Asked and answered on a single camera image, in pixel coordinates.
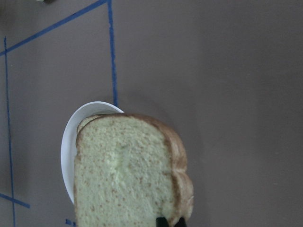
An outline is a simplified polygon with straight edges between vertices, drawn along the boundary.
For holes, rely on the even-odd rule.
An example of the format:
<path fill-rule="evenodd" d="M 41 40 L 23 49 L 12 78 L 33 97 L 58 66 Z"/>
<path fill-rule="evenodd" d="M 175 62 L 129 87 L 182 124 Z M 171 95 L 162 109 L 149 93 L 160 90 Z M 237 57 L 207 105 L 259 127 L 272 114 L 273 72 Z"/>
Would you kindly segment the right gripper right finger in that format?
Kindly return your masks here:
<path fill-rule="evenodd" d="M 180 218 L 175 224 L 175 227 L 187 227 L 186 220 L 184 218 Z"/>

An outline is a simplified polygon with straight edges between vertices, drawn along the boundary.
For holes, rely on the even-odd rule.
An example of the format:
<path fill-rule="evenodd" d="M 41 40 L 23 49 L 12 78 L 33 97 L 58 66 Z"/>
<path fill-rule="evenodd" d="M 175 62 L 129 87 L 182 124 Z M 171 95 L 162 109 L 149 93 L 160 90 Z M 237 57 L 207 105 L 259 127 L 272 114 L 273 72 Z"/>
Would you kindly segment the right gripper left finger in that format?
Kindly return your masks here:
<path fill-rule="evenodd" d="M 165 217 L 156 218 L 156 227 L 169 227 L 169 224 Z"/>

